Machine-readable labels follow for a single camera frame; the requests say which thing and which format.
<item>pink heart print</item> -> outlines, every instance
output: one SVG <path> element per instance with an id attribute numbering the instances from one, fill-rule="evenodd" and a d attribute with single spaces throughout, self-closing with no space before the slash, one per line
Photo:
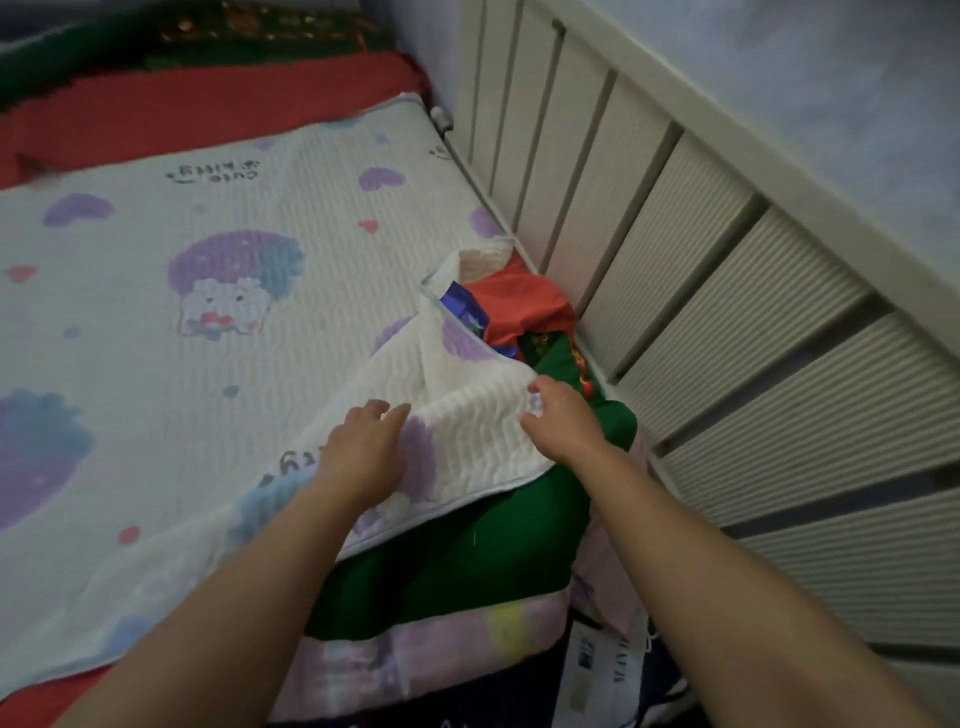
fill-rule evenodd
<path id="1" fill-rule="evenodd" d="M 30 280 L 36 271 L 35 265 L 12 265 L 4 274 L 14 283 L 24 283 Z"/>

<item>red fabric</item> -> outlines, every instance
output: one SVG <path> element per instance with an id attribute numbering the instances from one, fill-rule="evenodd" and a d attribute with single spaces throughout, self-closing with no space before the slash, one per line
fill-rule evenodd
<path id="1" fill-rule="evenodd" d="M 51 680 L 15 692 L 0 703 L 0 728 L 47 728 L 81 695 L 100 682 L 109 667 Z"/>
<path id="2" fill-rule="evenodd" d="M 69 172 L 289 132 L 427 88 L 397 53 L 79 79 L 0 116 L 0 189 L 31 166 Z"/>
<path id="3" fill-rule="evenodd" d="M 464 287 L 490 316 L 483 338 L 492 347 L 515 346 L 528 332 L 565 331 L 573 341 L 577 316 L 570 301 L 553 281 L 528 271 L 517 253 L 502 270 Z"/>

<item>bed frame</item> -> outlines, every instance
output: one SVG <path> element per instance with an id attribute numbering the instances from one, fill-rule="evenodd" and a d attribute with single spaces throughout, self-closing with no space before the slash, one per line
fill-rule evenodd
<path id="1" fill-rule="evenodd" d="M 460 8 L 446 141 L 655 474 L 960 723 L 956 292 L 589 4 Z"/>

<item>red bed sheet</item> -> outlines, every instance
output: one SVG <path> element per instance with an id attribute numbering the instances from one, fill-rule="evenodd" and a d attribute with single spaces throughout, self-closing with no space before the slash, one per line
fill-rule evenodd
<path id="1" fill-rule="evenodd" d="M 0 115 L 0 189 L 70 172 L 252 139 L 425 93 L 398 53 L 182 68 L 79 79 Z"/>

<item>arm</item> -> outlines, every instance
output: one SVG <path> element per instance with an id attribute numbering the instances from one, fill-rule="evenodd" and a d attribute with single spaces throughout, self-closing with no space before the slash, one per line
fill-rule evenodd
<path id="1" fill-rule="evenodd" d="M 313 481 L 144 637 L 58 728 L 262 726 L 350 528 L 403 475 L 410 405 L 371 400 L 327 440 Z"/>
<path id="2" fill-rule="evenodd" d="M 572 469 L 644 606 L 718 726 L 936 726 L 893 671 L 813 595 L 609 445 L 583 398 L 541 376 L 520 423 Z"/>

